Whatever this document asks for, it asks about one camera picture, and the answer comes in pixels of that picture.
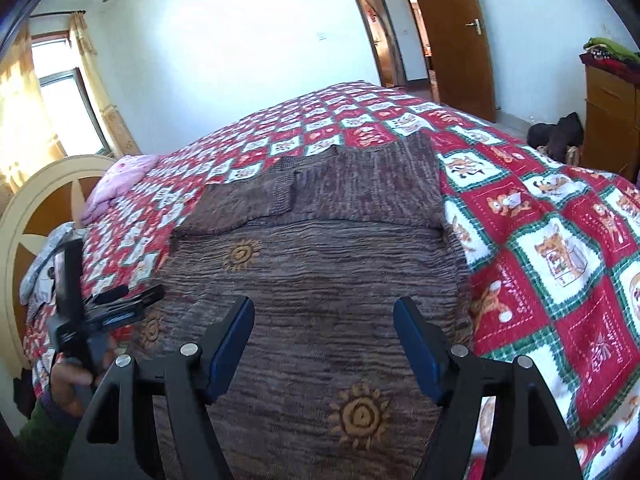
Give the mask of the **person's left hand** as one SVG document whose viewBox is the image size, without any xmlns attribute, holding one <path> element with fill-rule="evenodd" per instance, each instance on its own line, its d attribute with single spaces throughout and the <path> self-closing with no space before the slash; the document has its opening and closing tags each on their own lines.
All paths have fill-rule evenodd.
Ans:
<svg viewBox="0 0 640 480">
<path fill-rule="evenodd" d="M 42 404 L 50 419 L 57 425 L 76 424 L 81 419 L 86 410 L 86 402 L 81 400 L 79 391 L 100 384 L 115 359 L 116 349 L 117 341 L 111 335 L 107 335 L 100 374 L 96 377 L 70 361 L 64 360 L 55 364 L 51 370 L 49 399 Z"/>
</svg>

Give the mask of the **green sleeve forearm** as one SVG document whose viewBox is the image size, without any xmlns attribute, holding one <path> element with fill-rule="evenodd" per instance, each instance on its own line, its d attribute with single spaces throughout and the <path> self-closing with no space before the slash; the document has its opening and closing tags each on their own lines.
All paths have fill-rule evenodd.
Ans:
<svg viewBox="0 0 640 480">
<path fill-rule="evenodd" d="M 47 391 L 17 437 L 27 471 L 35 479 L 59 479 L 81 421 L 65 411 Z"/>
</svg>

